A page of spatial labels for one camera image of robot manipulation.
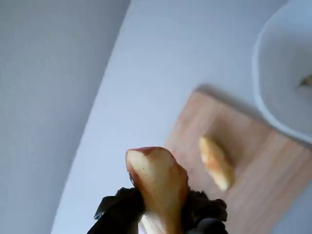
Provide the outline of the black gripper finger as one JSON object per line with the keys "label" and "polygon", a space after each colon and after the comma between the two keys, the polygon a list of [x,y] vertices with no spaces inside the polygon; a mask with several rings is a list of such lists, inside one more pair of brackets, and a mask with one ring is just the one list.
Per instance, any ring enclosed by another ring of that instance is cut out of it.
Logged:
{"label": "black gripper finger", "polygon": [[122,187],[114,196],[106,196],[94,215],[89,234],[137,234],[145,212],[143,197],[137,188]]}
{"label": "black gripper finger", "polygon": [[226,234],[227,204],[210,200],[203,191],[188,191],[182,209],[182,227],[186,234]]}

